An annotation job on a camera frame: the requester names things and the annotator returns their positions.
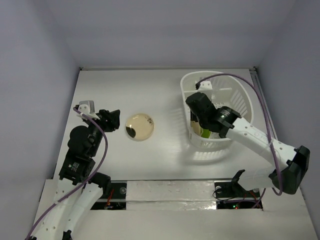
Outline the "lime green plate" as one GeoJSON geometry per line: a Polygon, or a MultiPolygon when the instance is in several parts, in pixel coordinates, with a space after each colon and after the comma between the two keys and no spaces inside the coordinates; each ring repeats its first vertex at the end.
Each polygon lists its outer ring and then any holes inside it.
{"type": "Polygon", "coordinates": [[[208,130],[208,129],[204,129],[202,128],[201,129],[201,135],[200,135],[202,138],[206,138],[206,139],[209,139],[211,137],[211,131],[208,130]]]}

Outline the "cream plate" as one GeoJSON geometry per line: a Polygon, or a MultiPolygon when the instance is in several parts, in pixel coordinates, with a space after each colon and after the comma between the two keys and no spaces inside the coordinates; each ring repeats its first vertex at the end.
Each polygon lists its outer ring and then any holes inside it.
{"type": "Polygon", "coordinates": [[[220,137],[220,135],[219,135],[218,133],[216,133],[216,132],[211,132],[210,138],[211,138],[211,139],[220,139],[221,137],[220,137]]]}

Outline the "beige floral plate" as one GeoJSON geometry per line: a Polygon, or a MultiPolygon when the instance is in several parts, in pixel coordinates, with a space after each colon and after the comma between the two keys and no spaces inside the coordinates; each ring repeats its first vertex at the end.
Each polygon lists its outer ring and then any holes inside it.
{"type": "Polygon", "coordinates": [[[149,139],[154,129],[154,120],[146,113],[134,114],[125,123],[125,131],[128,137],[138,142],[149,139]]]}

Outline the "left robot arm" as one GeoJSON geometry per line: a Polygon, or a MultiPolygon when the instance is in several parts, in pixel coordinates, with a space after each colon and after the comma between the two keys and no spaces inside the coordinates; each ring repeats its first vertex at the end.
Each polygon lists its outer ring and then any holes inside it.
{"type": "Polygon", "coordinates": [[[102,164],[96,164],[93,158],[102,141],[102,156],[107,155],[106,133],[120,127],[121,112],[101,109],[95,113],[87,103],[73,110],[85,125],[73,128],[69,134],[52,204],[33,224],[28,240],[71,240],[95,202],[110,194],[111,178],[98,171],[102,164]]]}

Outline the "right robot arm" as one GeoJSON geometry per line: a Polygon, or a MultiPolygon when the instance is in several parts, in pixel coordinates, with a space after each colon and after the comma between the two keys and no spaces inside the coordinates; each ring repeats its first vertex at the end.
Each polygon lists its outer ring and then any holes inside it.
{"type": "Polygon", "coordinates": [[[232,108],[216,108],[204,93],[193,93],[185,103],[203,129],[240,143],[272,165],[256,171],[239,170],[230,183],[235,196],[261,188],[276,188],[289,195],[297,192],[309,168],[307,147],[293,147],[268,137],[232,108]]]}

